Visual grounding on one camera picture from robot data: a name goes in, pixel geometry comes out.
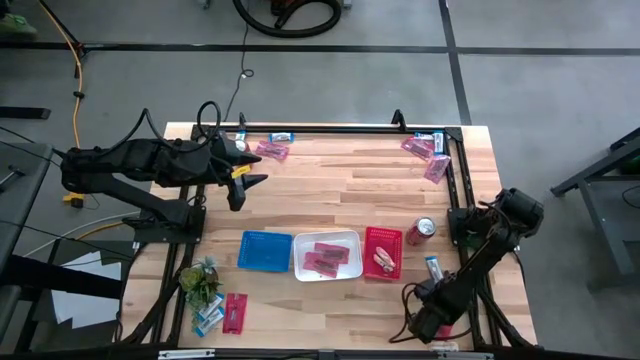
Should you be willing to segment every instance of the red soda can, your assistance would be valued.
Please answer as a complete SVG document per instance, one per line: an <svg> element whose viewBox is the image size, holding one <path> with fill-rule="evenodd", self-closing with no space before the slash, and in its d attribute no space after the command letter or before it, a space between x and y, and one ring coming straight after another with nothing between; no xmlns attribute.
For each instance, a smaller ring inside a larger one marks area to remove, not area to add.
<svg viewBox="0 0 640 360"><path fill-rule="evenodd" d="M407 244L419 245L429 240L436 233L436 224L428 217L416 220L407 230Z"/></svg>

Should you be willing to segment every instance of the pink packet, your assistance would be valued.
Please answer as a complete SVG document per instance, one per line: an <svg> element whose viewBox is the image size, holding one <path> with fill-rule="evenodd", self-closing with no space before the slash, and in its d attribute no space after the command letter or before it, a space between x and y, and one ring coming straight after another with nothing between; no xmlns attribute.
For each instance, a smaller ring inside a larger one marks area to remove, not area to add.
<svg viewBox="0 0 640 360"><path fill-rule="evenodd" d="M322 254L322 258L338 264L349 263L349 248L338 245L315 243L313 250Z"/></svg>
<svg viewBox="0 0 640 360"><path fill-rule="evenodd" d="M335 279L336 276L338 276L338 266L336 262L324 260L320 253L308 252L304 254L304 265L302 268L305 270L315 271Z"/></svg>
<svg viewBox="0 0 640 360"><path fill-rule="evenodd" d="M415 136L407 138L402 142L400 147L425 161L429 161L429 159L433 157L433 151L435 149L433 141L419 139Z"/></svg>
<svg viewBox="0 0 640 360"><path fill-rule="evenodd" d="M447 166L451 161L448 155L436 155L427 165L427 171L424 172L424 178L431 180L434 184L440 182L442 175L447 171Z"/></svg>
<svg viewBox="0 0 640 360"><path fill-rule="evenodd" d="M289 155L289 148L286 146L261 140L258 143L258 147L256 148L255 153L258 155L267 156L277 160L284 160L287 158L287 155Z"/></svg>

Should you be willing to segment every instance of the yellow cable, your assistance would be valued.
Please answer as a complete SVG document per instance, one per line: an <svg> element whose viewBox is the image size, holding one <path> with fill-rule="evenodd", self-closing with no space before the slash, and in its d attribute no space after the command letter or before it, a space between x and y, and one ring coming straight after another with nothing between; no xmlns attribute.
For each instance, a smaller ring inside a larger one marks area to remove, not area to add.
<svg viewBox="0 0 640 360"><path fill-rule="evenodd" d="M73 57L76 60L76 66L78 67L78 80L79 80L78 81L78 92L82 93L82 64L80 63L80 58L78 58L78 54L74 50L73 45L71 44L71 41L67 37L67 34L65 34L64 30L62 30L60 25L58 25L58 22L53 18L53 15L51 15L49 10L47 10L47 8L45 8L42 4L40 4L40 7L42 7L42 10L44 10L44 12L47 14L49 19L51 19L51 22L53 22L53 25L56 26L56 28L60 32L60 35L62 35L62 37L64 37L64 41L67 42L67 45L69 46L69 50L71 50L71 53L73 54ZM76 125L77 118L78 118L78 110L79 109L80 109L80 98L76 97L76 106L73 109L73 135L75 136L75 139L76 139L76 147L77 148L80 148L80 138L78 137L78 128L77 128L77 125Z"/></svg>
<svg viewBox="0 0 640 360"><path fill-rule="evenodd" d="M100 227L97 227L97 228L95 228L93 230L87 231L86 233L76 237L76 240L82 240L82 239L86 238L89 235L93 235L93 234L95 234L97 232L100 232L102 230L111 229L111 228L114 228L114 227L117 227L117 226L120 226L120 225L124 225L124 223L122 221L120 221L120 222L113 223L113 224L102 225Z"/></svg>

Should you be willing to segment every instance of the gray floor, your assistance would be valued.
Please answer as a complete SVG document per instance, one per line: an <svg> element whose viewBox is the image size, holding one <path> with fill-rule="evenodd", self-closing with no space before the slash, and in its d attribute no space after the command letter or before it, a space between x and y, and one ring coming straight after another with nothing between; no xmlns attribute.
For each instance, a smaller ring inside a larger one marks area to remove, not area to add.
<svg viewBox="0 0 640 360"><path fill-rule="evenodd" d="M327 34L285 41L250 31L248 43L445 44L436 0L353 2L351 13ZM635 0L449 2L460 46L640 46L633 36L640 31ZM252 4L259 17L269 19L266 3ZM244 31L230 2L223 0L208 11L195 1L169 0L51 0L50 5L82 40L239 44ZM60 40L35 1L18 0L15 8L40 29L43 40ZM326 15L321 5L310 5L292 19L292 26ZM239 60L238 53L90 54L87 98L79 117L82 145L112 144L143 107L164 126L193 121L205 100L226 104ZM640 343L633 339L640 328L640 292L587 291L585 282L611 267L607 250L578 194L555 199L548 188L602 156L612 141L640 124L640 57L462 56L460 61L473 124L490 127L503 185L528 192L546 207L539 234L522 246L540 344L639 357ZM243 111L249 120L385 123L401 108L411 123L460 123L446 55L250 53L246 65L256 75L243 81L232 119ZM3 120L2 125L59 148L71 146L72 69L65 51L1 50L0 102L53 110L45 122ZM10 137L0 134L0 139ZM47 180L28 221L32 226L64 232L131 210L100 197L99 210L78 212L60 205L65 192L56 169L50 169ZM124 230L104 234L107 239L129 237ZM23 254L46 239L25 232L16 252ZM40 342L55 343L64 326L41 330ZM110 329L96 328L103 338L84 331L86 339L77 345L108 341ZM11 341L6 339L4 349Z"/></svg>

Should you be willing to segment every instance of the wooden table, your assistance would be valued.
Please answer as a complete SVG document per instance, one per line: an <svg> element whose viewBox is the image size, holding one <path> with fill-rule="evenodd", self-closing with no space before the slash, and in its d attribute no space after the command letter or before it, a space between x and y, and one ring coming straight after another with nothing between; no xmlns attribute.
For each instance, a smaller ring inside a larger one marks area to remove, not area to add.
<svg viewBox="0 0 640 360"><path fill-rule="evenodd" d="M188 139L190 123L169 123L166 137ZM487 127L463 127L464 143L476 200L492 200L501 190L500 178ZM191 311L185 311L181 347L291 348L291 349L402 349L425 350L418 340L389 344L403 324L400 291L408 282L429 277L424 257L435 255L444 270L460 263L451 245L445 221L450 207L447 182L435 185L422 178L425 163L400 149L406 135L296 134L283 163L270 158L255 164L252 173L269 179L247 192L240 212L231 212L226 187L208 186L207 220L195 258L214 256L224 293L249 294L242 335L221 333L222 326L199 338L191 331ZM265 134L249 134L255 149ZM461 189L459 164L454 160ZM177 198L179 189L153 186L153 194ZM463 197L460 203L465 204ZM352 280L303 283L291 271L266 273L236 267L242 232L265 230L299 234L353 229L364 240L367 226L405 231L419 216L429 216L436 235L426 244L404 246L402 278L380 282ZM129 334L158 296L167 245L150 244L133 265L124 295L124 335ZM496 302L530 342L536 343L527 296L517 263L505 258L490 274ZM410 306L417 309L419 303ZM173 301L167 306L164 334L168 335ZM480 308L483 335L488 341L484 309ZM463 316L452 334L469 326ZM471 349L471 338L457 340Z"/></svg>

